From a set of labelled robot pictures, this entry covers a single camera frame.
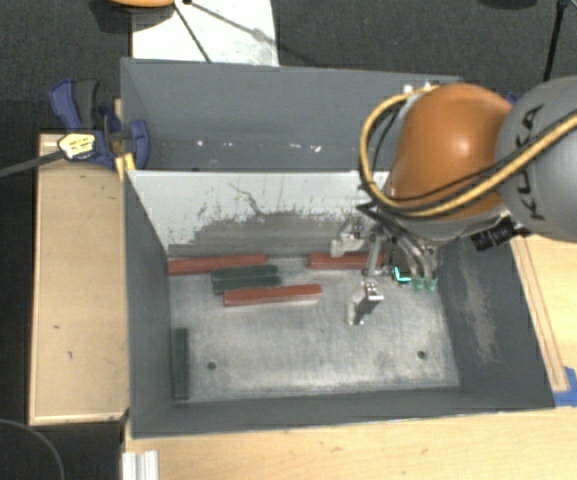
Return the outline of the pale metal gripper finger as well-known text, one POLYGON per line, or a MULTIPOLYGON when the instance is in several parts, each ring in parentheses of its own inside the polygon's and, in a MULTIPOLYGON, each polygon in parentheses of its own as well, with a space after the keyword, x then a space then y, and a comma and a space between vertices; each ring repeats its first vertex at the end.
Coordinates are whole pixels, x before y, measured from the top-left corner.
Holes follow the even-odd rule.
POLYGON ((362 325, 365 318, 372 314, 375 308, 384 301, 375 279, 364 278, 346 306, 346 322, 351 326, 362 325))
POLYGON ((365 225, 359 220, 349 220, 330 241, 329 254, 333 258, 341 258, 350 253, 364 252, 366 243, 365 225))

